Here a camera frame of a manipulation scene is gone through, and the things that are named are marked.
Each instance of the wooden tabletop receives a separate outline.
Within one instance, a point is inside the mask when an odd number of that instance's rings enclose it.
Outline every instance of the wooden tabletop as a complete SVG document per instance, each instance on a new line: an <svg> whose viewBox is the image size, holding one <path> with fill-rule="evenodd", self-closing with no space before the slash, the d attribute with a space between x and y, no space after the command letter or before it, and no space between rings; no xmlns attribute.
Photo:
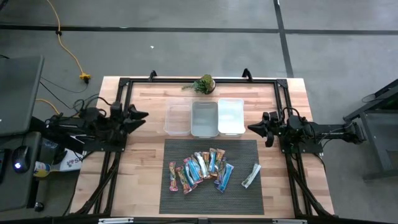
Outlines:
<svg viewBox="0 0 398 224"><path fill-rule="evenodd" d="M99 95L109 102L116 98L120 77L104 77ZM307 92L302 78L288 78L292 106L302 116L312 120ZM194 98L196 100L218 101L219 98L241 98L244 100L244 124L258 123L262 112L275 111L274 87L269 84L217 84L211 95L198 95L191 90L181 90L181 83L135 83L131 103L139 111L146 111L146 124L129 135L122 153L118 180L114 193L112 216L118 217L251 217L290 218L294 217L292 198L287 177L285 157L279 149L278 139L273 147L265 147L265 139L246 130L238 139L255 139L259 151L261 169L262 199L264 215L175 215L159 214L160 185L165 139L192 139L191 136L173 137L164 131L166 102L171 98ZM280 91L282 104L283 91ZM99 100L97 107L106 110L109 106ZM217 139L236 139L217 137ZM103 163L103 152L92 153L83 161L77 182L71 212L77 211L89 199L98 186ZM307 184L314 196L333 213L328 183L321 162L312 154L303 154ZM103 206L108 189L105 189ZM300 208L304 211L302 193L298 190Z"/></svg>

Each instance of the green plant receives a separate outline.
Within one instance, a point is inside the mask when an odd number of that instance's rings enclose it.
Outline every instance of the green plant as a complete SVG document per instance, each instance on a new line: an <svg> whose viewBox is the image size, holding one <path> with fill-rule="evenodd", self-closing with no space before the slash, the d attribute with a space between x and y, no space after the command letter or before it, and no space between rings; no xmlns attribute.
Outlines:
<svg viewBox="0 0 398 224"><path fill-rule="evenodd" d="M186 88L193 88L195 91L204 94L209 94L214 89L214 87L215 87L215 82L213 78L211 77L211 75L206 74L202 76L200 79L194 81L192 84L182 87L182 89L184 90Z"/></svg>

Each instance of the computer mouse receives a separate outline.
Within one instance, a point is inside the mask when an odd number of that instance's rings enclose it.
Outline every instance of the computer mouse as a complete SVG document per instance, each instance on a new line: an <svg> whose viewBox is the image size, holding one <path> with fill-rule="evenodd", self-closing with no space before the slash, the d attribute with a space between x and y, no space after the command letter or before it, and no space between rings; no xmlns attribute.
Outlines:
<svg viewBox="0 0 398 224"><path fill-rule="evenodd" d="M30 150L28 146L19 146L12 152L12 167L17 173L25 173L30 167Z"/></svg>

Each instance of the gray floor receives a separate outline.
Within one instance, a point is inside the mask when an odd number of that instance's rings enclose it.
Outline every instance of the gray floor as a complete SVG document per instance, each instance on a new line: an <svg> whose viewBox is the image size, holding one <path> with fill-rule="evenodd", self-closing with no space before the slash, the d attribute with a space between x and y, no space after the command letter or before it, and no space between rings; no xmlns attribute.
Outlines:
<svg viewBox="0 0 398 224"><path fill-rule="evenodd" d="M63 25L134 27L217 27L276 29L271 0L53 0ZM398 29L395 0L280 0L286 29ZM54 25L46 1L13 0L0 12L0 23ZM88 90L69 94L48 86L71 105L99 91L105 75L240 76L249 68L255 77L286 77L278 34L64 32L64 43L92 74ZM305 79L314 121L340 123L361 106L361 98L396 79L396 35L288 35L295 77ZM80 90L74 61L50 31L2 30L0 54L45 56L43 76ZM42 87L38 98L72 113ZM34 115L53 111L37 103ZM332 141L325 149L327 177L337 215L345 218L397 222L398 180L364 183L362 175L377 172L378 161L367 143L354 146ZM42 213L18 210L0 219L61 215L73 191L76 174L52 177Z"/></svg>

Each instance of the black mat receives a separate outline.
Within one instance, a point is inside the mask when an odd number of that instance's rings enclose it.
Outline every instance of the black mat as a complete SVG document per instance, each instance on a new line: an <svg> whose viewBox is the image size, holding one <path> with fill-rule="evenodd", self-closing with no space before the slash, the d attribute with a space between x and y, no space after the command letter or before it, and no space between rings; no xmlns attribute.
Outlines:
<svg viewBox="0 0 398 224"><path fill-rule="evenodd" d="M194 152L209 151L209 148L225 150L227 162L234 166L224 193L216 189L214 179L204 180L187 195L182 192L177 179L178 192L171 192L169 162L177 166ZM252 140L179 140L167 139L164 146L160 214L217 214L217 215L263 215L261 174L245 189L241 183L259 162L257 142Z"/></svg>

